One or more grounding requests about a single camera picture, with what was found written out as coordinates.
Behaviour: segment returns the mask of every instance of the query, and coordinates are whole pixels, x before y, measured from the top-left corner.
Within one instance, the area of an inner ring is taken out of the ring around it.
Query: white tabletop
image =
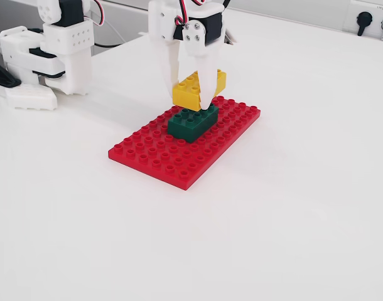
[[[383,300],[383,43],[227,17],[262,117],[188,191],[107,157],[171,107],[148,37],[54,112],[0,98],[0,300]]]

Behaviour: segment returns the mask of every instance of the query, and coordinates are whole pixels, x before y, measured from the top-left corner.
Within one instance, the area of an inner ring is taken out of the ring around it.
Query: white wall
[[[149,0],[111,1],[143,9],[147,8],[149,2]],[[383,4],[383,0],[368,2]],[[350,0],[231,0],[230,7],[342,30],[349,3]]]

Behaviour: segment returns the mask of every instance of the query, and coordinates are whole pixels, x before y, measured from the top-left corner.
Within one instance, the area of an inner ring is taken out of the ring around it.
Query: power outlet
[[[362,12],[368,12],[373,16],[373,22],[366,27],[364,36],[370,36],[375,39],[381,40],[383,22],[383,5],[373,4],[363,1],[351,0],[347,17],[345,18],[345,24],[343,30],[349,33],[357,34],[359,31],[359,25],[357,24],[357,17]]]

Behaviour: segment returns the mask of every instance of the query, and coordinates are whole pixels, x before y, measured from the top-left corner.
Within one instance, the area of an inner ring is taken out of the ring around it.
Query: lego stud
[[[210,150],[210,149],[205,149],[205,150],[203,151],[203,154],[204,154],[204,156],[206,156],[206,157],[210,157],[210,156],[212,155],[212,150]]]
[[[196,122],[200,122],[202,120],[202,115],[200,113],[194,113],[193,118]]]
[[[176,114],[175,115],[175,118],[173,119],[173,121],[177,124],[181,124],[181,115],[179,114]]]
[[[196,151],[198,151],[198,145],[193,143],[193,144],[190,146],[190,150],[191,150],[192,152],[196,152]]]
[[[165,141],[166,142],[172,142],[173,141],[173,136],[172,135],[166,135],[165,136]]]
[[[193,127],[193,125],[194,125],[194,120],[193,119],[188,119],[187,121],[186,121],[186,127]]]
[[[212,134],[217,134],[219,132],[219,128],[218,127],[216,127],[216,126],[213,126],[212,128],[211,128],[211,133]]]
[[[215,105],[213,103],[211,103],[210,106],[208,107],[208,111],[213,112],[214,109],[215,109]]]
[[[148,154],[149,154],[150,156],[156,156],[156,154],[157,154],[157,150],[156,150],[156,148],[155,148],[155,147],[150,147],[150,148],[148,149]]]
[[[219,144],[217,144],[216,142],[212,142],[212,143],[210,144],[210,148],[211,148],[213,151],[215,151],[215,150],[217,150],[217,149],[219,148]]]
[[[188,118],[189,117],[189,110],[187,108],[184,108],[181,111],[181,116],[182,116],[182,118]]]
[[[193,84],[194,84],[194,81],[195,81],[194,77],[188,77],[188,78],[186,78],[186,84],[187,84],[188,86],[193,85]]]
[[[142,142],[137,143],[136,144],[136,150],[139,152],[143,151],[144,150],[144,143],[142,143]]]
[[[177,105],[174,105],[172,108],[171,108],[171,111],[173,112],[173,113],[178,113],[179,112],[179,110],[180,110],[180,108],[177,106]]]
[[[186,180],[186,179],[188,179],[188,178],[189,178],[189,173],[188,173],[188,171],[180,171],[180,172],[179,172],[179,177],[180,177],[180,179],[182,179],[182,180]]]
[[[223,135],[225,138],[229,138],[229,137],[232,135],[232,133],[229,132],[228,130],[226,130],[222,135]]]
[[[157,120],[157,122],[162,123],[162,122],[165,121],[165,117],[163,117],[163,116],[161,115],[161,116],[158,116],[158,117],[156,118],[156,120]]]
[[[134,149],[129,149],[127,151],[126,157],[129,159],[134,159],[136,157],[136,151]]]
[[[156,126],[157,126],[157,122],[155,120],[149,122],[149,128],[150,129],[155,129]]]
[[[200,88],[194,86],[193,88],[191,88],[191,92],[192,92],[193,94],[198,95],[198,94],[200,94]]]
[[[186,91],[186,90],[187,90],[187,86],[186,86],[185,83],[180,83],[180,84],[178,85],[178,88],[179,88],[179,90],[181,90],[181,91]]]
[[[163,152],[161,154],[161,159],[164,161],[168,161],[170,157],[171,157],[171,155],[169,155],[167,152]]]
[[[176,158],[175,159],[175,165],[176,166],[181,166],[183,164],[183,159],[182,158]]]
[[[148,162],[148,156],[146,154],[142,154],[139,157],[140,163],[146,164]]]
[[[224,142],[225,142],[225,137],[218,137],[218,138],[217,138],[217,142],[218,142],[219,144],[224,144]]]
[[[172,165],[168,165],[168,166],[166,166],[165,170],[166,170],[166,172],[167,172],[168,174],[173,174],[173,173],[175,173],[175,167],[172,166]]]
[[[129,137],[129,138],[126,138],[123,140],[123,144],[126,145],[126,146],[130,146],[133,144],[133,141],[132,139]]]
[[[139,132],[134,132],[132,136],[133,136],[133,140],[141,139],[141,134]]]
[[[231,125],[231,126],[229,127],[229,132],[231,132],[231,133],[236,132],[236,130],[237,130],[237,127],[234,126],[234,125]]]
[[[186,146],[186,140],[180,139],[178,140],[177,144],[178,144],[178,147],[184,147]]]
[[[163,142],[163,141],[158,141],[158,142],[156,143],[156,146],[157,146],[157,148],[159,148],[159,149],[164,149],[164,148],[165,148],[165,142]]]
[[[153,136],[154,136],[155,138],[160,138],[160,137],[161,137],[161,131],[160,131],[160,130],[155,130],[155,131],[153,132]]]
[[[198,138],[197,139],[197,144],[199,144],[199,145],[205,145],[205,139],[204,138],[202,138],[202,137],[200,137],[200,138]]]
[[[123,146],[120,145],[120,144],[116,144],[116,145],[114,146],[114,152],[115,152],[116,154],[123,154]]]
[[[148,132],[149,132],[149,127],[144,126],[144,127],[141,128],[141,133],[142,134],[148,134]]]
[[[154,139],[151,136],[147,136],[144,140],[145,144],[152,144]]]
[[[195,163],[189,163],[189,165],[187,166],[188,170],[189,171],[195,171],[197,169],[197,164]]]
[[[203,157],[203,156],[197,156],[197,157],[196,157],[196,161],[197,161],[198,163],[203,163],[203,162],[204,162],[204,157]]]
[[[207,132],[207,133],[205,133],[204,138],[205,138],[205,140],[209,141],[212,139],[212,136],[213,136],[212,133]]]
[[[175,146],[175,145],[171,146],[171,147],[169,148],[169,152],[170,152],[171,154],[176,154],[176,153],[178,152],[178,147]]]
[[[153,161],[153,167],[154,167],[155,169],[160,169],[160,168],[161,168],[161,161],[158,160],[158,159],[155,159],[155,160]]]
[[[185,150],[185,151],[183,152],[182,156],[183,156],[183,158],[185,158],[185,159],[189,159],[189,158],[192,156],[192,154],[191,154],[190,151]]]

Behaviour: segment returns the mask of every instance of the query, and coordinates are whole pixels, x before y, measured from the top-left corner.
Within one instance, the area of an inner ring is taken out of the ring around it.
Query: cable
[[[6,88],[14,88],[21,85],[21,80],[18,80],[10,72],[0,66],[0,86]]]
[[[100,15],[100,22],[97,23],[95,22],[92,18],[90,17],[87,17],[87,16],[84,16],[86,19],[89,19],[91,20],[95,25],[101,27],[102,25],[104,25],[105,23],[105,11],[104,11],[104,8],[102,7],[101,3],[98,1],[98,0],[94,0],[95,3],[97,3],[98,7],[99,7],[99,11],[101,13]]]
[[[96,47],[101,47],[101,48],[115,48],[115,47],[118,47],[118,46],[123,45],[123,44],[118,44],[118,45],[102,45],[102,44],[95,43],[94,45]]]
[[[95,11],[91,10],[91,12],[96,14],[99,17],[99,15]],[[122,37],[122,35],[116,30],[116,28],[108,20],[105,20],[105,23],[108,24],[108,26],[112,28],[113,31],[115,31],[115,33],[117,34],[118,37],[120,37],[123,43],[127,43],[126,40]]]
[[[175,18],[175,24],[176,25],[184,25],[187,22],[189,22],[189,19],[188,19],[188,16],[187,16],[187,12],[186,12],[185,0],[179,0],[179,4],[180,4],[180,9],[181,9],[181,14],[182,14],[183,17],[177,16]]]

